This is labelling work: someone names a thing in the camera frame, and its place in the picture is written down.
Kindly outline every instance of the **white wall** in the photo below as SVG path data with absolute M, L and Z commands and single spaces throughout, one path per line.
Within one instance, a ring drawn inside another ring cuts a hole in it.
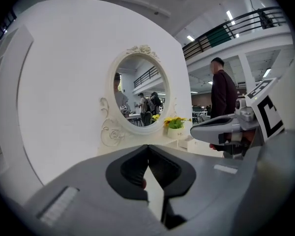
M 22 24 L 34 42 L 20 79 L 19 124 L 43 184 L 98 154 L 104 121 L 99 99 L 105 96 L 110 65 L 126 49 L 148 44 L 157 53 L 177 114 L 191 117 L 181 46 L 147 18 L 98 0 L 49 0 L 20 14 L 10 30 Z

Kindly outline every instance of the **decorative scroll carving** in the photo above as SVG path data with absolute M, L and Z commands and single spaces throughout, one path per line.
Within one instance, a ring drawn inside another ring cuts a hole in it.
M 177 105 L 176 100 L 177 100 L 177 98 L 175 97 L 174 100 L 173 100 L 173 112 L 171 114 L 172 117 L 177 117 L 178 116 L 177 112 L 176 112 L 176 105 Z
M 100 98 L 99 102 L 100 102 L 100 105 L 102 106 L 101 111 L 106 112 L 105 118 L 107 118 L 108 112 L 109 112 L 108 101 L 106 98 L 102 97 Z
M 109 105 L 106 98 L 103 97 L 100 99 L 100 105 L 102 106 L 101 110 L 106 114 L 100 134 L 101 141 L 104 145 L 109 147 L 117 146 L 124 139 L 125 132 L 118 121 L 108 118 Z
M 134 46 L 131 49 L 127 50 L 127 54 L 132 54 L 132 53 L 143 53 L 143 54 L 147 54 L 149 56 L 151 56 L 153 59 L 156 59 L 158 62 L 160 62 L 159 57 L 157 56 L 157 54 L 155 52 L 151 51 L 151 47 L 148 45 L 140 45 L 138 46 Z

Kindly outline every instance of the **white partition wall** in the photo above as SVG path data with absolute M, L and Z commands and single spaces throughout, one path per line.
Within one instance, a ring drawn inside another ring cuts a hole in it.
M 0 43 L 0 191 L 21 205 L 42 187 L 24 149 L 17 113 L 19 79 L 32 42 L 20 26 Z
M 127 49 L 148 45 L 157 53 L 170 81 L 170 107 L 176 105 L 179 116 L 191 117 L 181 46 L 147 18 L 98 0 L 49 0 L 19 15 L 10 30 L 22 24 L 34 42 L 20 78 L 20 130 L 29 161 L 43 184 L 99 155 L 100 148 L 105 150 L 101 142 L 105 116 L 99 100 L 106 95 L 111 64 Z M 134 142 L 120 145 L 157 141 L 162 133 L 131 134 Z

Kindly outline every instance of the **yellow flower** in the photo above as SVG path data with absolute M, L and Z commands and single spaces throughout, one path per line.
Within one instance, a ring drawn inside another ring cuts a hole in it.
M 152 116 L 152 118 L 153 118 L 154 120 L 158 120 L 159 117 L 160 117 L 160 115 L 154 115 L 154 116 Z
M 164 121 L 172 121 L 172 120 L 174 120 L 172 117 L 167 117 L 164 119 Z

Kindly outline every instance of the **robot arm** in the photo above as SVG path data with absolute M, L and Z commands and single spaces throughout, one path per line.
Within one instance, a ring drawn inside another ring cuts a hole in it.
M 240 138 L 243 132 L 255 130 L 259 139 L 255 140 L 254 145 L 262 145 L 284 129 L 268 95 L 276 83 L 276 78 L 263 80 L 245 98 L 236 101 L 234 114 L 204 121 L 191 128 L 191 135 L 197 140 L 215 145 L 217 150 L 227 150 L 233 146 L 246 151 L 249 148 L 247 141 Z

